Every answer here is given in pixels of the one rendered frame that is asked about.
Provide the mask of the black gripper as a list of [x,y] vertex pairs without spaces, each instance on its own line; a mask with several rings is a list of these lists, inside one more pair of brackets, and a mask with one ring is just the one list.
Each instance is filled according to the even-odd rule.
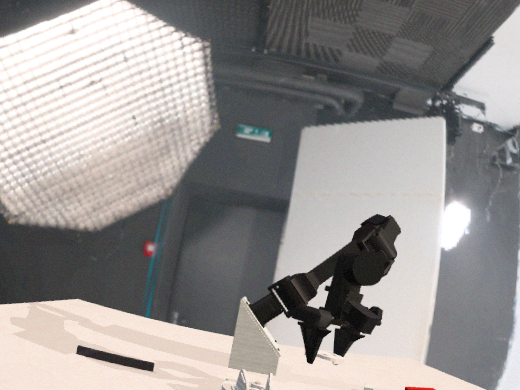
[[358,296],[363,299],[364,295],[359,293],[360,288],[331,281],[331,285],[326,286],[324,290],[328,291],[325,307],[316,309],[299,304],[295,307],[291,317],[298,320],[297,324],[301,327],[305,355],[309,364],[314,362],[322,339],[331,332],[327,330],[330,325],[340,327],[338,329],[335,328],[333,354],[344,357],[355,341],[365,337],[365,335],[360,335],[360,331],[355,330],[347,320],[334,318],[338,306],[347,294],[352,296],[351,300],[353,302],[357,301]]

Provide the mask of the black flat bar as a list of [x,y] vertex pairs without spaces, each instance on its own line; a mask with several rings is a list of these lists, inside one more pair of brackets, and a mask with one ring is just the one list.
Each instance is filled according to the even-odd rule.
[[152,371],[154,369],[154,362],[142,361],[136,358],[124,357],[117,354],[108,353],[105,351],[95,350],[93,348],[83,347],[78,345],[76,354],[84,357],[94,358],[96,360],[106,361],[108,363],[119,364],[122,366],[134,367],[140,370]]

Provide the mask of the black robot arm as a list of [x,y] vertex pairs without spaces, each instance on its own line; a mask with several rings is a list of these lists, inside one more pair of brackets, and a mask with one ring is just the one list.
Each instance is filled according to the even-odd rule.
[[[380,214],[366,219],[362,227],[354,232],[352,241],[325,259],[308,273],[287,275],[271,285],[270,294],[255,303],[248,304],[260,325],[265,328],[274,317],[284,312],[289,319],[299,304],[308,305],[318,293],[319,286],[332,277],[332,282],[341,282],[361,288],[377,284],[387,276],[397,257],[394,242],[401,233],[400,226],[391,215]],[[279,288],[277,287],[279,286]],[[283,302],[282,306],[277,296]],[[381,326],[383,310],[375,306],[361,305],[362,297],[356,302],[346,295],[338,306],[334,318],[347,320],[355,330],[372,333]],[[283,310],[283,311],[282,311]],[[344,318],[343,314],[345,315]]]

